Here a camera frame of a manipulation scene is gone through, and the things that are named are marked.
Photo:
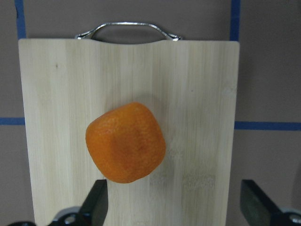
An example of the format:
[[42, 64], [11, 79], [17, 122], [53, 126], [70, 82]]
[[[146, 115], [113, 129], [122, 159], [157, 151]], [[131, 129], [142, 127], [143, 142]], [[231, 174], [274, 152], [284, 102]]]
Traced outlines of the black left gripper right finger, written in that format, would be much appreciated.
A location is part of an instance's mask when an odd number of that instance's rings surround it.
[[299, 226], [299, 210], [281, 210], [253, 181], [243, 179], [240, 210], [250, 226]]

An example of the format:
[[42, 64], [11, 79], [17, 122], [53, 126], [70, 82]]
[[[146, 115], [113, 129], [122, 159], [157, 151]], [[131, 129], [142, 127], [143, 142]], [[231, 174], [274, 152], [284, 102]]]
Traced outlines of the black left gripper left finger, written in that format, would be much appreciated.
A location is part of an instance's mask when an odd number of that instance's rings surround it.
[[51, 226], [102, 226], [108, 212], [107, 180], [96, 180], [80, 207], [59, 211]]

